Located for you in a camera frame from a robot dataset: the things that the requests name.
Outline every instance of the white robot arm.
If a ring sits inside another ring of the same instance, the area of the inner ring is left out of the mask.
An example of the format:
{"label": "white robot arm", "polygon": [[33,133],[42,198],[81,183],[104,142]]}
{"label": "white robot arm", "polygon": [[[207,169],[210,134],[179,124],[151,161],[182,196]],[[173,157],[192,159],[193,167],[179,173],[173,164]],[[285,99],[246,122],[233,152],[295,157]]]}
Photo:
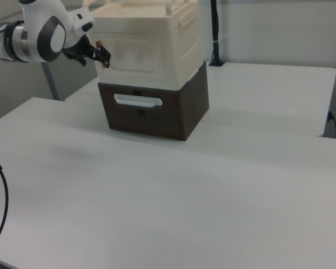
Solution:
{"label": "white robot arm", "polygon": [[18,1],[24,21],[0,27],[0,59],[51,62],[64,53],[82,65],[87,57],[109,67],[109,52],[93,47],[85,34],[95,23],[88,9],[67,12],[60,0]]}

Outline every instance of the white plastic bin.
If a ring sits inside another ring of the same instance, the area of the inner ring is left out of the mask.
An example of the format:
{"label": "white plastic bin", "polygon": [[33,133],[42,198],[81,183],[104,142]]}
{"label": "white plastic bin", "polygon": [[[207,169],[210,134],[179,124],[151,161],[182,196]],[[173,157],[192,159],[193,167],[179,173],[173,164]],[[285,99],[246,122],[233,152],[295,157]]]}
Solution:
{"label": "white plastic bin", "polygon": [[100,82],[180,90],[203,64],[198,0],[133,1],[108,0],[92,11],[91,43],[112,55],[110,68],[96,63]]}

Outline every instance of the box handle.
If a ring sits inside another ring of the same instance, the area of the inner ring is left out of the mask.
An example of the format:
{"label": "box handle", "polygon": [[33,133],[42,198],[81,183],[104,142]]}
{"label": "box handle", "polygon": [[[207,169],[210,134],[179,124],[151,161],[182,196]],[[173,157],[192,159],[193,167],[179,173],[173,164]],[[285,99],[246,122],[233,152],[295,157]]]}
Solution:
{"label": "box handle", "polygon": [[[168,16],[173,14],[172,6],[173,6],[175,1],[176,0],[166,0],[166,14]],[[184,0],[183,4],[187,4],[187,3],[189,3],[189,0]]]}
{"label": "box handle", "polygon": [[[95,3],[97,1],[98,0],[83,0],[82,6],[88,9],[92,3]],[[111,0],[106,0],[106,4],[110,4],[110,3],[111,3]]]}
{"label": "box handle", "polygon": [[144,108],[153,108],[156,105],[163,104],[162,99],[136,95],[115,94],[114,99],[117,104],[142,106]]}

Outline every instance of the dark brown box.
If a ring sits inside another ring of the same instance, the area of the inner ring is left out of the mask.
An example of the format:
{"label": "dark brown box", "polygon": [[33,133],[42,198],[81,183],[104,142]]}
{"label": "dark brown box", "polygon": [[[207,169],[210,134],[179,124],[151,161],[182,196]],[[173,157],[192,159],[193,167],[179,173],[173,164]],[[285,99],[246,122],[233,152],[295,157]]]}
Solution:
{"label": "dark brown box", "polygon": [[[206,63],[180,90],[160,90],[112,84],[98,84],[111,129],[151,136],[187,140],[209,109]],[[114,95],[160,98],[161,106],[117,104]]]}

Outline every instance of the table surface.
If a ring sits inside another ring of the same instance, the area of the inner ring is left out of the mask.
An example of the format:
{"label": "table surface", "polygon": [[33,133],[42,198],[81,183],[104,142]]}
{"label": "table surface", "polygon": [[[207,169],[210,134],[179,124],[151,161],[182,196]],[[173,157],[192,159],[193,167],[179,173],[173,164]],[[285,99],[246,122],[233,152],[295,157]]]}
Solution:
{"label": "table surface", "polygon": [[0,162],[19,269],[336,268],[336,140],[200,122],[181,142],[31,99]]}
{"label": "table surface", "polygon": [[[333,92],[332,68],[225,63],[207,68],[203,121],[321,136]],[[96,78],[66,99],[102,107]]]}

